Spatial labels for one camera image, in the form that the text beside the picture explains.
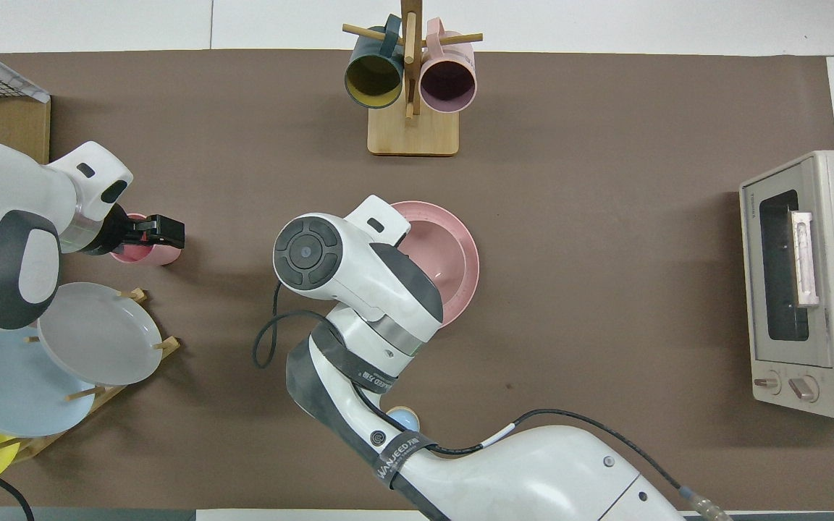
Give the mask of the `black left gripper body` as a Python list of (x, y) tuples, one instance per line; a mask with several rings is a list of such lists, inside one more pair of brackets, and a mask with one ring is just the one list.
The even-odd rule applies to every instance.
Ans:
[(101, 228), (101, 254), (120, 251), (125, 245), (149, 246), (146, 231), (138, 228), (143, 222), (146, 222), (146, 217), (109, 212)]

